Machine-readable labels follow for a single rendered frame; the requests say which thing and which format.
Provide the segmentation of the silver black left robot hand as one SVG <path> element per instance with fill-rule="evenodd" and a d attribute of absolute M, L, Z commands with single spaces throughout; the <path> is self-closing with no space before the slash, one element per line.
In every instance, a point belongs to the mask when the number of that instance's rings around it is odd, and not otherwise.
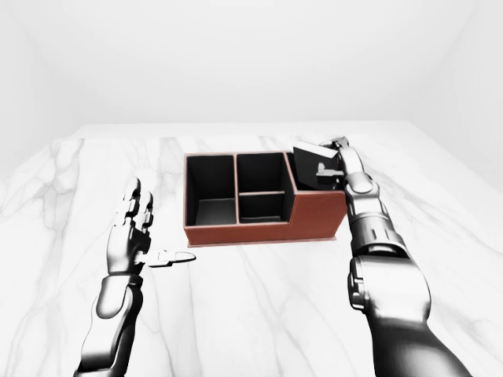
<path fill-rule="evenodd" d="M 109 274 L 139 274 L 143 266 L 170 267 L 196 260 L 187 251 L 151 250 L 149 228 L 153 224 L 153 196 L 141 191 L 141 182 L 132 178 L 120 202 L 108 238 L 107 266 Z"/>

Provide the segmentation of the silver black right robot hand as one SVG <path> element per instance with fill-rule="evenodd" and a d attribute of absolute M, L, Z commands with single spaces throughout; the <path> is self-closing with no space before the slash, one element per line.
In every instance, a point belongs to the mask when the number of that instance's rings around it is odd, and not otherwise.
<path fill-rule="evenodd" d="M 358 153 L 349 145 L 346 137 L 332 139 L 320 146 L 337 151 L 337 168 L 326 169 L 323 163 L 319 163 L 316 173 L 319 184 L 336 183 L 337 179 L 344 178 L 354 192 L 367 193 L 373 189 L 371 177 L 365 172 Z"/>

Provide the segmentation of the black book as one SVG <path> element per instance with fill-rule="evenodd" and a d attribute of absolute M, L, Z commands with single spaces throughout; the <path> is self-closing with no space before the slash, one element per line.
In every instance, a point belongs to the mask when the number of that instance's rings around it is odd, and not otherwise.
<path fill-rule="evenodd" d="M 313 190 L 333 190 L 337 186 L 335 177 L 319 178 L 319 164 L 325 169 L 338 170 L 337 151 L 305 141 L 298 141 L 293 146 L 296 177 L 298 182 Z"/>

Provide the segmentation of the red-brown desk caddy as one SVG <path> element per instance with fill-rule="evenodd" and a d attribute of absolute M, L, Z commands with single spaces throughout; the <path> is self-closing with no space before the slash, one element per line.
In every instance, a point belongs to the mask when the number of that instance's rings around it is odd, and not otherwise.
<path fill-rule="evenodd" d="M 340 190 L 302 184 L 291 152 L 185 155 L 189 245 L 332 239 L 347 213 Z"/>

